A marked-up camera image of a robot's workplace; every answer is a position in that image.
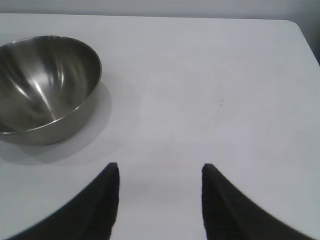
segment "table surface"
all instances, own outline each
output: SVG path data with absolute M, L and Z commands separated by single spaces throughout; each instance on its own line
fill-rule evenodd
M 320 67 L 286 20 L 0 14 L 0 45 L 59 35 L 102 61 L 99 103 L 70 140 L 0 142 L 0 239 L 118 162 L 111 239 L 206 239 L 214 164 L 276 218 L 320 239 Z

